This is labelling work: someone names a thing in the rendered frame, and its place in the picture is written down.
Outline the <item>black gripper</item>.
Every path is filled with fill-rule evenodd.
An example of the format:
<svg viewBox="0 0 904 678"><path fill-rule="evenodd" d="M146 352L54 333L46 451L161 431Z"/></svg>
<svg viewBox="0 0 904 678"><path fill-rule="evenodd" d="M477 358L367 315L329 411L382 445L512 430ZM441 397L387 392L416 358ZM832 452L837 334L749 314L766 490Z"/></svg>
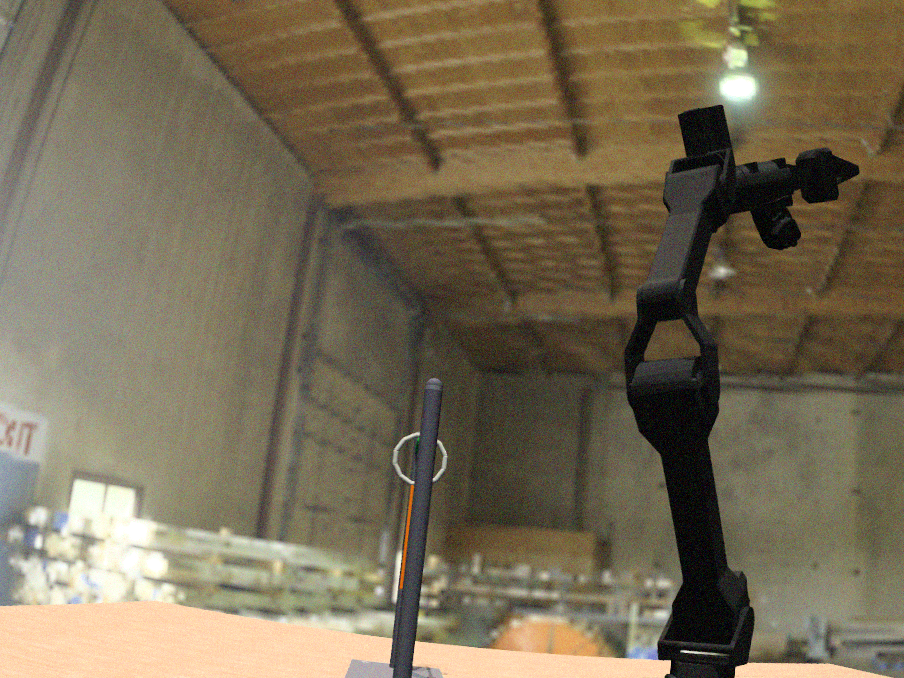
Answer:
<svg viewBox="0 0 904 678"><path fill-rule="evenodd" d="M736 167L748 184L749 202L744 212L765 209L765 203L792 196L799 189L809 204L837 200L838 184L860 173L858 165L834 156L826 147L799 153L795 166L778 158Z"/></svg>

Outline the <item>orange bar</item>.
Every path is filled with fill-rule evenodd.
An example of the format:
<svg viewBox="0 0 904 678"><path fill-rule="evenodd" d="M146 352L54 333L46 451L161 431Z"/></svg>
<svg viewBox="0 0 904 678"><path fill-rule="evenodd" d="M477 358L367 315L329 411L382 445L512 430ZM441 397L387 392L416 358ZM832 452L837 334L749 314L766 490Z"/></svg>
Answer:
<svg viewBox="0 0 904 678"><path fill-rule="evenodd" d="M414 493L414 484L415 484L415 482L414 482L414 481L411 481L409 478L407 478L405 475L402 474L402 471L401 471L401 469L400 469L400 467L399 467L399 465L398 465L399 450L402 448L402 446L405 444L405 442L408 442L408 441L410 441L410 440L412 440L412 439L414 439L414 438L418 438L418 437L419 437L419 434L420 434L420 433L413 433L413 434L411 434L411 435L408 435L408 436L402 438L402 439L400 440L400 442L397 444L397 446L396 446L396 448L395 448L395 450L394 450L394 456L393 456L393 466L394 466L394 469L395 469L395 471L396 471L396 473L397 473L397 476L398 476L402 481L404 481L406 484L408 484L409 486L411 486L411 494L410 494L410 501L409 501L409 510L408 510L408 517L407 517L407 526L406 526L406 533L405 533L405 542L404 542L404 549L403 549L403 565L402 565L402 573L401 573L401 580L400 580L400 589L403 588L403 580L404 580L404 573L405 573L405 557L406 557L406 549L407 549L407 541L408 541L408 533L409 533L409 525L410 525L410 517L411 517L411 509L412 509L412 501L413 501L413 493ZM446 451L445 451L445 449L444 449L443 444L442 444L438 439L437 439L437 446L438 446L438 448L439 448L439 450L440 450L440 452L441 452L441 455L442 455L442 467L441 467L441 470L439 471L439 473L436 474L436 476L433 478L432 484L434 484L434 483L436 483L437 481L439 481L439 479L442 477L442 475L446 472L446 469L447 469L447 460L448 460L448 456L447 456L447 453L446 453Z"/></svg>

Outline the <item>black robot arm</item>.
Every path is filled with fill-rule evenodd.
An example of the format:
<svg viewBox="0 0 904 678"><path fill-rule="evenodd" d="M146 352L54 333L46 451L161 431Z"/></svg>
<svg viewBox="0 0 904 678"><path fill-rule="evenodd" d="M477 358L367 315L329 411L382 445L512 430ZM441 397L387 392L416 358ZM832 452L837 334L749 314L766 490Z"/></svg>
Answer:
<svg viewBox="0 0 904 678"><path fill-rule="evenodd" d="M708 437L719 414L718 347L698 316L696 289L711 235L746 210L723 105L678 115L686 158L671 160L669 212L649 275L637 289L637 322L625 349L627 400L639 432L660 453L683 583L659 640L664 678L735 678L754 630L747 579L727 564ZM645 361L658 321L681 320L701 356ZM685 653L697 651L729 656Z"/></svg>

